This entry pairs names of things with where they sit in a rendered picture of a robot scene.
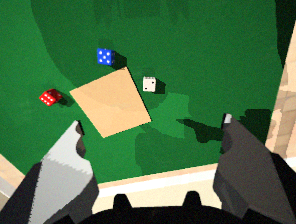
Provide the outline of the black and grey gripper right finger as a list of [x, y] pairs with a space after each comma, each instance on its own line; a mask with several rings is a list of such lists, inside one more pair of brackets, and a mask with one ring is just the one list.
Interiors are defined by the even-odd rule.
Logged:
[[296, 172], [231, 114], [221, 129], [226, 153], [212, 184], [221, 209], [248, 224], [296, 224]]

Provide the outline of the peach flat mat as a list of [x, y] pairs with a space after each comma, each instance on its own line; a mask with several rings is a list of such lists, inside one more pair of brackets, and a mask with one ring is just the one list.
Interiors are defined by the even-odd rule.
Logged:
[[103, 138], [151, 121], [127, 67], [70, 93]]

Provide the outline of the red die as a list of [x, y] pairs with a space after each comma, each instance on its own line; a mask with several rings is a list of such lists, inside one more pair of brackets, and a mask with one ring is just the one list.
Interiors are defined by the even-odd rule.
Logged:
[[62, 95], [59, 94], [55, 89], [50, 89], [45, 91], [39, 99], [46, 103], [48, 106], [52, 106], [57, 103], [62, 98]]

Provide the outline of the blue die with white pips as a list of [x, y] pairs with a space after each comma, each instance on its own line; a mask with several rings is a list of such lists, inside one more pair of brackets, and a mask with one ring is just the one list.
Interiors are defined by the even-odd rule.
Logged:
[[115, 51], [109, 49], [98, 48], [98, 63], [105, 65], [113, 65], [115, 59]]

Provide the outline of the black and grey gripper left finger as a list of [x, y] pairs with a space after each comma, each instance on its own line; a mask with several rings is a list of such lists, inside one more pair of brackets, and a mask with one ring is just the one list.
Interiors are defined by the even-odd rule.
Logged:
[[83, 135], [74, 121], [6, 202], [0, 224], [77, 224], [93, 214], [100, 190]]

